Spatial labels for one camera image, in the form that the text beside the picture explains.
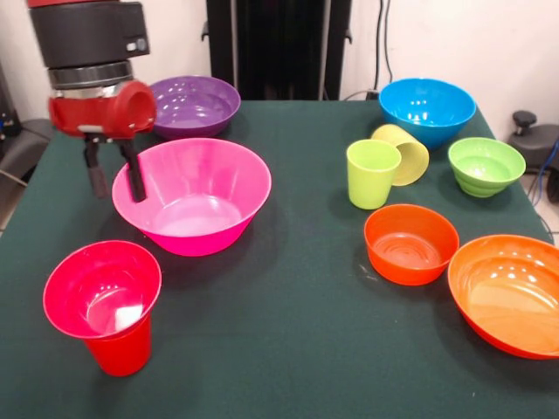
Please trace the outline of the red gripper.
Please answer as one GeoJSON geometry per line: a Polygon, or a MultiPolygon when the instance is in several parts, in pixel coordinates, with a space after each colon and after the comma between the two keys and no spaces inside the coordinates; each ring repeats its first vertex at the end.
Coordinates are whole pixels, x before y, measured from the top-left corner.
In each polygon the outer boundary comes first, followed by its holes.
{"type": "MultiPolygon", "coordinates": [[[[150,131],[155,124],[155,97],[147,85],[129,80],[114,86],[58,91],[49,99],[48,109],[53,125],[65,134],[102,134],[118,140],[128,165],[132,199],[136,203],[146,199],[141,165],[131,140],[140,132],[150,131]]],[[[109,191],[98,151],[99,143],[86,138],[84,158],[89,180],[94,195],[102,199],[108,197],[109,191]]]]}

